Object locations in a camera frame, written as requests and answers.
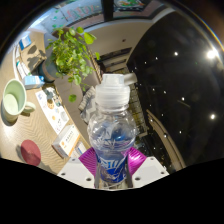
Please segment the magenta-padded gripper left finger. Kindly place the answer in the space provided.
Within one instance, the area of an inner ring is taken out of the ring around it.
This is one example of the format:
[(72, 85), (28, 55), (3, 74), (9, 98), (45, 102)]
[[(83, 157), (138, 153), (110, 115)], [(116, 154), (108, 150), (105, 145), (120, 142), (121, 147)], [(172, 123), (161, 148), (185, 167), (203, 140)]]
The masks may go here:
[(58, 176), (84, 188), (95, 188), (98, 160), (93, 148), (79, 158), (70, 158)]

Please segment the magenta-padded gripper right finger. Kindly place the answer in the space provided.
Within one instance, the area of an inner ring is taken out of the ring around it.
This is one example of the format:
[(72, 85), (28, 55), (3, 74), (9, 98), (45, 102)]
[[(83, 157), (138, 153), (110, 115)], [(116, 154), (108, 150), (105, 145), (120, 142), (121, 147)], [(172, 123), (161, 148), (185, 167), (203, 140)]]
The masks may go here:
[(126, 189), (140, 188), (157, 181), (169, 173), (154, 157), (147, 157), (139, 150), (131, 148), (127, 155)]

